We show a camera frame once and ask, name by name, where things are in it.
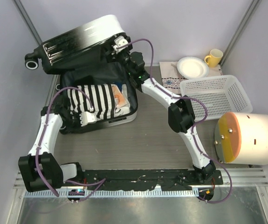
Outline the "black white space suitcase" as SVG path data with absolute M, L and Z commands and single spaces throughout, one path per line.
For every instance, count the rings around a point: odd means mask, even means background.
M 79 128 L 63 128 L 62 134 L 86 133 L 110 126 L 131 122 L 137 115 L 138 102 L 135 89 L 131 86 L 127 72 L 119 62 L 107 62 L 105 45 L 114 35 L 127 34 L 121 28 L 117 17 L 106 15 L 51 38 L 32 53 L 25 55 L 25 66 L 35 70 L 42 66 L 45 73 L 59 75 L 57 86 L 59 96 L 52 106 L 71 106 L 67 90 L 77 90 L 79 85 L 126 84 L 130 113 L 107 120 L 97 119 L 94 124 Z

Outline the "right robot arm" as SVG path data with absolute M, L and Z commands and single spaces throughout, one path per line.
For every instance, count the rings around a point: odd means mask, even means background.
M 197 134 L 192 102 L 201 106 L 204 104 L 195 98 L 174 94 L 160 85 L 153 78 L 152 72 L 145 70 L 142 53 L 130 52 L 133 42 L 129 37 L 114 35 L 108 42 L 110 49 L 106 52 L 107 58 L 124 67 L 133 88 L 157 100 L 168 110 L 168 125 L 183 139 L 192 158 L 196 181 L 200 184 L 208 183 L 216 167 Z

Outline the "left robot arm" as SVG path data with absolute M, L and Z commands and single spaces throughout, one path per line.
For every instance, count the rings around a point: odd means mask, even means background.
M 56 191 L 65 181 L 73 186 L 83 183 L 84 175 L 78 162 L 59 165 L 53 153 L 58 133 L 64 126 L 66 110 L 61 106 L 45 106 L 41 110 L 41 124 L 32 148 L 18 160 L 19 170 L 28 192 Z

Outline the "black white striped garment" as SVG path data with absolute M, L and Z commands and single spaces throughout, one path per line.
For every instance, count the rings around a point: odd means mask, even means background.
M 98 119 L 107 120 L 116 116 L 116 102 L 111 84 L 79 85 L 77 90 L 67 90 L 70 109 L 75 113 L 94 113 Z

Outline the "orange white mesh garment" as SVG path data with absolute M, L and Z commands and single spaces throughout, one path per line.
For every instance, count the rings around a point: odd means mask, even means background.
M 131 105 L 128 100 L 128 92 L 126 84 L 122 84 L 119 88 L 116 84 L 111 85 L 115 100 L 115 116 L 122 116 L 130 113 Z

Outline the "patterned cloth napkin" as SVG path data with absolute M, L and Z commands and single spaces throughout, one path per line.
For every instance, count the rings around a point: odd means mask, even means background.
M 178 72 L 177 69 L 178 62 L 160 62 L 160 72 L 162 86 L 167 90 L 180 95 L 180 83 L 185 80 L 185 78 Z

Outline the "white round plate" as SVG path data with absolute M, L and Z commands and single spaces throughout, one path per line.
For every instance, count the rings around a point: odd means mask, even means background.
M 193 56 L 181 58 L 177 62 L 177 70 L 186 79 L 204 78 L 209 74 L 208 65 L 203 60 Z

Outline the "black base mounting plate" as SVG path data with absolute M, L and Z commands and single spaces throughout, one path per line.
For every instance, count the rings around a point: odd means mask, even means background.
M 193 185 L 222 185 L 221 172 L 216 170 L 211 179 L 203 183 L 196 178 L 196 172 L 188 169 L 124 169 L 85 170 L 80 178 L 72 180 L 80 183 L 95 183 L 105 179 L 99 190 L 107 191 L 147 191 L 157 185 L 163 191 L 190 190 Z

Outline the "yellow mug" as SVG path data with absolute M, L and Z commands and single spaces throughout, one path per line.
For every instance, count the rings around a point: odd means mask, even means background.
M 209 55 L 207 55 L 204 58 L 204 62 L 208 65 L 208 67 L 210 68 L 214 68 L 216 67 L 219 62 L 221 61 L 223 57 L 223 52 L 219 49 L 212 49 L 209 53 Z

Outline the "white plastic mesh basket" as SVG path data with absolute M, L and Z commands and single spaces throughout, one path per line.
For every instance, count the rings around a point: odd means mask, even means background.
M 207 120 L 219 119 L 226 112 L 251 113 L 253 107 L 239 80 L 232 75 L 185 80 L 181 95 L 201 101 L 208 110 Z

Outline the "white cylindrical bin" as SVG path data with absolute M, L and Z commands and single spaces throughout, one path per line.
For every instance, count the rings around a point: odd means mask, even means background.
M 217 122 L 214 143 L 223 163 L 268 165 L 268 115 L 225 113 Z

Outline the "aluminium rail frame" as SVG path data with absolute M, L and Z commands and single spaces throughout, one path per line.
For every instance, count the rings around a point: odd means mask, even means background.
M 63 180 L 57 180 L 53 186 L 61 187 L 88 185 L 94 189 L 104 180 L 101 190 L 108 191 L 147 191 L 160 186 L 163 191 L 191 189 L 193 186 L 246 187 L 267 186 L 268 181 L 262 168 L 229 168 L 215 170 L 207 180 L 200 181 L 192 169 L 107 169 L 107 170 L 71 170 L 63 172 Z

